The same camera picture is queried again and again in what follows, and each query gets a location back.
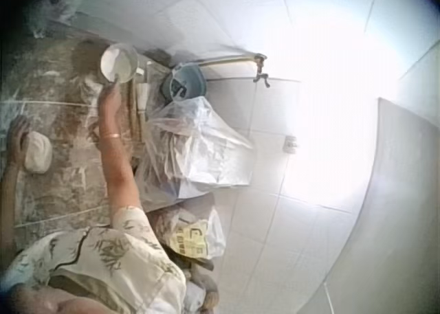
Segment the woman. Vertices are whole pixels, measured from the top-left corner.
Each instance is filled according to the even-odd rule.
[[[14,193],[23,165],[29,122],[19,116],[8,138],[1,185],[1,290],[22,314],[180,313],[185,277],[167,257],[142,210],[138,188],[120,139],[119,86],[101,93],[100,151],[107,182],[111,228],[57,232],[37,241],[10,265]]]

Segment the white cup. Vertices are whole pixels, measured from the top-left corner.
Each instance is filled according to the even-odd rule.
[[[116,74],[121,83],[130,81],[134,75],[144,75],[139,68],[136,49],[128,44],[118,43],[108,46],[101,56],[101,73],[109,82],[114,82]]]

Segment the bracelet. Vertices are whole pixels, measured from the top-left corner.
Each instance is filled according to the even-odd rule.
[[[121,137],[121,134],[119,133],[110,133],[110,134],[106,134],[104,136],[101,137],[101,139],[116,139]]]

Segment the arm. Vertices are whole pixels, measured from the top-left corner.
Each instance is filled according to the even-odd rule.
[[[112,218],[120,208],[137,206],[142,209],[133,171],[120,139],[116,118],[120,105],[118,84],[102,92],[99,106],[100,151]]]
[[[0,196],[0,273],[8,268],[17,252],[14,241],[15,190],[19,170],[25,159],[23,138],[29,127],[29,121],[19,116],[11,123],[8,133],[8,161]]]

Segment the printed plastic bag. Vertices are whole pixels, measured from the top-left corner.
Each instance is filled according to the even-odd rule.
[[[148,217],[159,241],[178,254],[211,259],[225,251],[226,240],[212,194],[151,212]]]

